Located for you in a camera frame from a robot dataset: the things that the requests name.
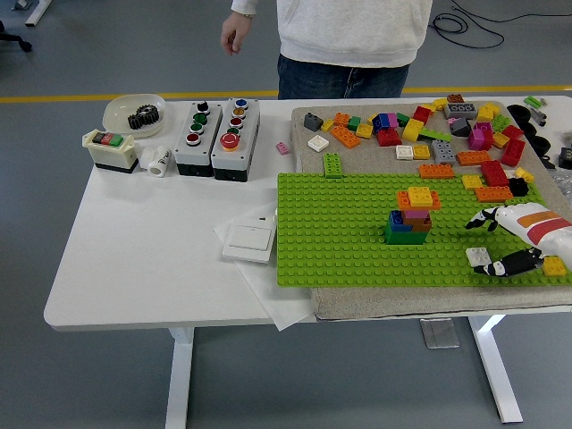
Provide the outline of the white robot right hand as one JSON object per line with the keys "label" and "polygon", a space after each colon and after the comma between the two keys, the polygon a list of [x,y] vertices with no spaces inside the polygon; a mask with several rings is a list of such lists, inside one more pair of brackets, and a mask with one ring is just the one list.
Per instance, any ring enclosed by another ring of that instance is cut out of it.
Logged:
{"label": "white robot right hand", "polygon": [[519,237],[529,248],[519,250],[488,265],[478,265],[476,273],[509,277],[539,267],[546,257],[559,257],[566,268],[571,267],[571,222],[545,206],[530,202],[486,208],[475,214],[466,228],[483,226],[489,231],[500,226]]}

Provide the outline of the person's right hand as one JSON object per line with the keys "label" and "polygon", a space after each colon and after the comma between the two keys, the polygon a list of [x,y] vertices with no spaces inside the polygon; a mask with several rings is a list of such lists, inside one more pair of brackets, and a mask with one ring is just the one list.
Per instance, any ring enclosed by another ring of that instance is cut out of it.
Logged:
{"label": "person's right hand", "polygon": [[231,12],[223,22],[220,44],[227,55],[237,55],[252,27],[255,14]]}

